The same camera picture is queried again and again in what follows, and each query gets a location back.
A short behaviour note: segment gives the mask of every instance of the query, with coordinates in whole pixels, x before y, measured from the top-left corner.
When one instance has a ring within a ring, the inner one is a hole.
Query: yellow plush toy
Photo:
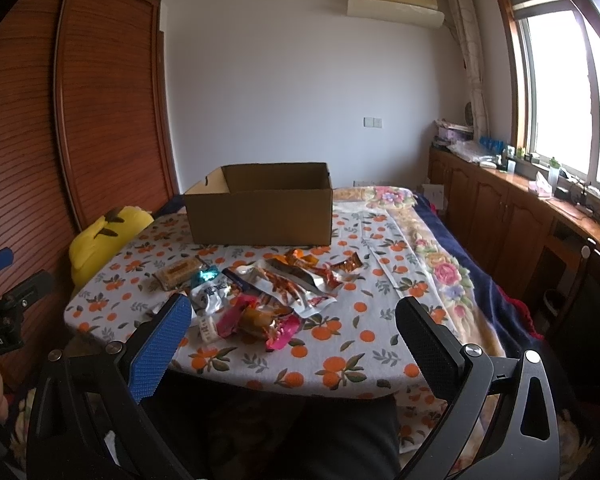
[[[139,207],[113,209],[82,231],[69,246],[74,294],[154,218]]]

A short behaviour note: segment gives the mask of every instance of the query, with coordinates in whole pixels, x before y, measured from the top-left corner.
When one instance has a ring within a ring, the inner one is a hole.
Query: pink flower pattern
[[[433,273],[443,285],[455,285],[462,279],[456,267],[446,262],[436,266]]]

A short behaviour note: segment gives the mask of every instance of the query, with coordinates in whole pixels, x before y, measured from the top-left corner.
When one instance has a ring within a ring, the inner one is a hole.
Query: wall outlet
[[[382,128],[382,119],[378,117],[365,117],[363,123],[365,128]]]

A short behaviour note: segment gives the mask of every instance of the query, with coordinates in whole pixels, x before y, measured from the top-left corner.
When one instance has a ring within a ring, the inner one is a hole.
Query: cardboard box
[[[330,245],[332,201],[322,162],[222,166],[184,194],[199,244]]]

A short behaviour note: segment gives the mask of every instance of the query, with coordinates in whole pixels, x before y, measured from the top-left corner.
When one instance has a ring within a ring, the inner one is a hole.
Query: wooden sliding door
[[[66,250],[78,230],[59,171],[52,106],[61,1],[19,0],[0,24],[0,248],[14,254],[0,272],[0,297],[40,269],[56,280],[54,293],[25,313],[27,347],[1,358],[12,385],[57,339],[73,288]]]
[[[16,386],[63,344],[68,247],[109,209],[155,211],[174,194],[158,42],[159,0],[19,0],[0,24],[0,297],[41,269],[26,346],[1,358]]]
[[[121,205],[155,211],[173,195],[162,156],[157,33],[157,0],[64,0],[54,89],[81,227]]]

